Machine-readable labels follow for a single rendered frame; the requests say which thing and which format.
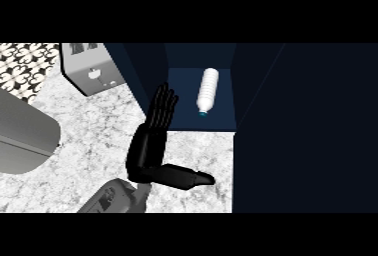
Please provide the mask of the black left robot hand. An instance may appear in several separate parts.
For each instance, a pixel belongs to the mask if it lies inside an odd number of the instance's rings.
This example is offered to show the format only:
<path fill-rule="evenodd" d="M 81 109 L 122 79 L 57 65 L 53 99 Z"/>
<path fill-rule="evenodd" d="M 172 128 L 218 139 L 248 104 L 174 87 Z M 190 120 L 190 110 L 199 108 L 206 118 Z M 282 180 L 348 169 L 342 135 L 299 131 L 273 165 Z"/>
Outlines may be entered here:
<path fill-rule="evenodd" d="M 189 168 L 163 164 L 166 131 L 171 124 L 178 96 L 168 83 L 158 86 L 149 104 L 144 122 L 138 125 L 125 159 L 128 180 L 135 183 L 158 183 L 180 190 L 200 185 L 214 185 L 214 177 Z"/>

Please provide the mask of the navy blue cabinet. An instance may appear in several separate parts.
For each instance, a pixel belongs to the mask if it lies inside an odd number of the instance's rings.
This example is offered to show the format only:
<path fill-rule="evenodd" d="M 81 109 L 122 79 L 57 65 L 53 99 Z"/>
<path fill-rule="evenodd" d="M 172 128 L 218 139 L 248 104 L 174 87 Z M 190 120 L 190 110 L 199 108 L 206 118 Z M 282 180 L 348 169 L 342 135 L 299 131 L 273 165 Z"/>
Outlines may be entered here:
<path fill-rule="evenodd" d="M 165 83 L 178 96 L 172 131 L 233 132 L 277 59 L 280 43 L 107 43 L 104 45 L 143 109 Z M 214 106 L 199 115 L 203 70 L 218 71 Z"/>

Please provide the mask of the white plastic water bottle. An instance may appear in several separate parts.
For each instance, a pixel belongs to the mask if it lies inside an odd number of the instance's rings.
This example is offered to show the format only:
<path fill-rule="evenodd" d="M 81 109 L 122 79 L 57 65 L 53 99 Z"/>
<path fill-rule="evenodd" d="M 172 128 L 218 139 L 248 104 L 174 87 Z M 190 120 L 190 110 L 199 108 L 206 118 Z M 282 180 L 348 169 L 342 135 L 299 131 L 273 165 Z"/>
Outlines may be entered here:
<path fill-rule="evenodd" d="M 200 86 L 197 91 L 196 106 L 199 116 L 205 117 L 212 109 L 215 92 L 218 84 L 218 71 L 214 68 L 206 68 L 202 74 Z"/>

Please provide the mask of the grey rounded appliance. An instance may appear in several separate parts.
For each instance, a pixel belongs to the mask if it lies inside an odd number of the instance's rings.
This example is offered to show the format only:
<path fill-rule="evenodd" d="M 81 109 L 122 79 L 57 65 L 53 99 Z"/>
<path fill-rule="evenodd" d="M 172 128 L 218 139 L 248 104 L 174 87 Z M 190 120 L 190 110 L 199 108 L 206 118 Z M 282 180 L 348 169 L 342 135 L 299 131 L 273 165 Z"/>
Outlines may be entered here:
<path fill-rule="evenodd" d="M 59 140 L 57 121 L 0 89 L 0 172 L 32 171 L 53 155 Z"/>

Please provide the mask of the silver toaster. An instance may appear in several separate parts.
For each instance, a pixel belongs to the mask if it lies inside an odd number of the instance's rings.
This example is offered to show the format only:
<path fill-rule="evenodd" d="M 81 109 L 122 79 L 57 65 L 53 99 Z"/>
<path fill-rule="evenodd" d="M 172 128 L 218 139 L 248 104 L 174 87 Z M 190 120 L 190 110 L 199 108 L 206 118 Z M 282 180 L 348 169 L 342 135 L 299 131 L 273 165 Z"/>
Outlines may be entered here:
<path fill-rule="evenodd" d="M 85 97 L 125 83 L 103 43 L 60 43 L 59 50 L 62 74 Z"/>

